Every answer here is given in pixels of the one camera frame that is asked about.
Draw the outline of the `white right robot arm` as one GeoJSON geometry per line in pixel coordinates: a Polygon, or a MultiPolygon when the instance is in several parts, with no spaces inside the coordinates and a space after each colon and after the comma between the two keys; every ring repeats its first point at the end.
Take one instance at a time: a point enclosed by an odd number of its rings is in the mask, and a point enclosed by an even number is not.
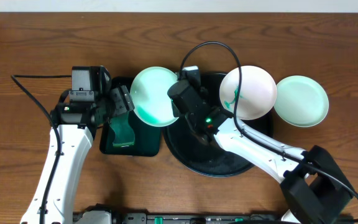
{"type": "Polygon", "coordinates": [[[354,197],[348,179],[330,153],[309,151],[278,142],[217,106],[210,106],[189,81],[168,90],[173,114],[183,115],[190,129],[207,142],[259,167],[279,184],[289,215],[299,223],[335,223],[354,197]]]}

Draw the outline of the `pink plate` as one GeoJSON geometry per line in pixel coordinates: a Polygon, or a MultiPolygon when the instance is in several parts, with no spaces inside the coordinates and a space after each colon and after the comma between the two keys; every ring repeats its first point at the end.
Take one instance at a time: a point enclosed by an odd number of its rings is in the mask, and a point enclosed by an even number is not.
{"type": "Polygon", "coordinates": [[[258,119],[267,114],[277,99],[277,86],[263,68],[245,65],[231,70],[219,87],[219,99],[225,110],[234,111],[244,120],[258,119]]]}

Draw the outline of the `green sponge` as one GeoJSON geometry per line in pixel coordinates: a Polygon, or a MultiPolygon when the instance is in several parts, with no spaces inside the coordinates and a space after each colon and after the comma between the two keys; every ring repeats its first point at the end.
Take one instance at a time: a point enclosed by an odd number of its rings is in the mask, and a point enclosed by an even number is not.
{"type": "Polygon", "coordinates": [[[135,144],[135,133],[129,125],[129,112],[113,117],[110,128],[115,134],[113,147],[129,147],[135,144]]]}

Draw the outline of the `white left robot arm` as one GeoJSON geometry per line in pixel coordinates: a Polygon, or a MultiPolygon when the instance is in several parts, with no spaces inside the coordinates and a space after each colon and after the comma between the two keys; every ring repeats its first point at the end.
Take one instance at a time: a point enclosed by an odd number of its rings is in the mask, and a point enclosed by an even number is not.
{"type": "Polygon", "coordinates": [[[47,158],[34,197],[21,223],[73,223],[75,195],[98,127],[132,111],[126,86],[67,90],[47,114],[51,123],[47,158]]]}

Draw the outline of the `mint green plate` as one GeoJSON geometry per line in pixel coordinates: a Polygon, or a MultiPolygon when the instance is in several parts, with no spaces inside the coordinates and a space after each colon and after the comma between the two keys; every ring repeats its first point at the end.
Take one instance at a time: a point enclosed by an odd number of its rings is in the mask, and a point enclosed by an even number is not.
{"type": "Polygon", "coordinates": [[[308,128],[321,123],[329,111],[329,98],[315,80],[294,75],[277,84],[274,109],[287,123],[308,128]]]}
{"type": "Polygon", "coordinates": [[[173,124],[178,118],[173,115],[167,92],[176,82],[175,73],[164,67],[149,67],[138,73],[130,89],[137,117],[154,127],[173,124]]]}

